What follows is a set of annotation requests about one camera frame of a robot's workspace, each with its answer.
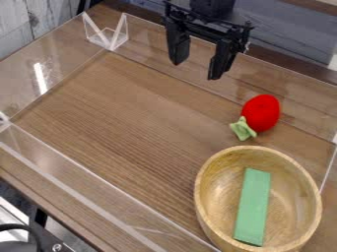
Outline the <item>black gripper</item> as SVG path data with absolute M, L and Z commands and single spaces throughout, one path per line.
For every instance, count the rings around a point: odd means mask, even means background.
M 248 46 L 251 22 L 233 10 L 235 0 L 163 0 L 168 58 L 179 65 L 189 56 L 189 34 L 215 44 L 208 79 L 228 71 L 236 52 Z

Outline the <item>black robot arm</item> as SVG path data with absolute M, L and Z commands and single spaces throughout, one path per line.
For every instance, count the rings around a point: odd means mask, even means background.
M 191 37 L 215 45 L 208 79 L 229 70 L 237 53 L 248 47 L 251 22 L 233 13 L 235 0 L 163 0 L 168 58 L 175 66 L 189 57 Z

